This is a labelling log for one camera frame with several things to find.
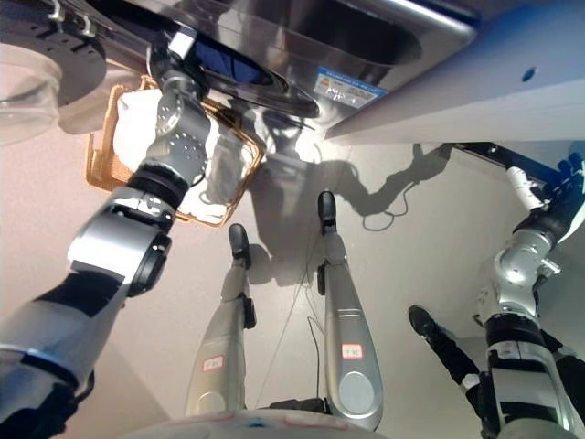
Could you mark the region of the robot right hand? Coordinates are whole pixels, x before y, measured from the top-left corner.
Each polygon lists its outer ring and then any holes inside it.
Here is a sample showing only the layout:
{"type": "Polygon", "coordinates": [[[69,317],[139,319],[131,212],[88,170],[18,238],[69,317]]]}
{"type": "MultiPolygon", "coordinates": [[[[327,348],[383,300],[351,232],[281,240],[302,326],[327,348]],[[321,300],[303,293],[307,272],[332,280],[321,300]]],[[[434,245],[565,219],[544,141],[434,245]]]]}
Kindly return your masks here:
{"type": "Polygon", "coordinates": [[[580,152],[572,152],[558,163],[556,170],[541,170],[527,162],[528,167],[519,164],[509,166],[505,174],[520,203],[528,211],[547,210],[561,201],[572,189],[582,193],[584,158],[580,152]]]}

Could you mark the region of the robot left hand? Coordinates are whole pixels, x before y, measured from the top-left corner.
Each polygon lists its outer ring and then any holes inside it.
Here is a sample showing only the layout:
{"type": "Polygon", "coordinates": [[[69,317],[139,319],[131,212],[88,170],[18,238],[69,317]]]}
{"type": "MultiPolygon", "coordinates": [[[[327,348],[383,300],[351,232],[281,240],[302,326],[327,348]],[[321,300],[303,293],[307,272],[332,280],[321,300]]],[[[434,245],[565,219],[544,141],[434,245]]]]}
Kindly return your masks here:
{"type": "Polygon", "coordinates": [[[197,35],[177,31],[159,33],[147,50],[149,75],[163,88],[171,79],[194,83],[200,96],[207,95],[209,83],[195,52],[197,35]]]}

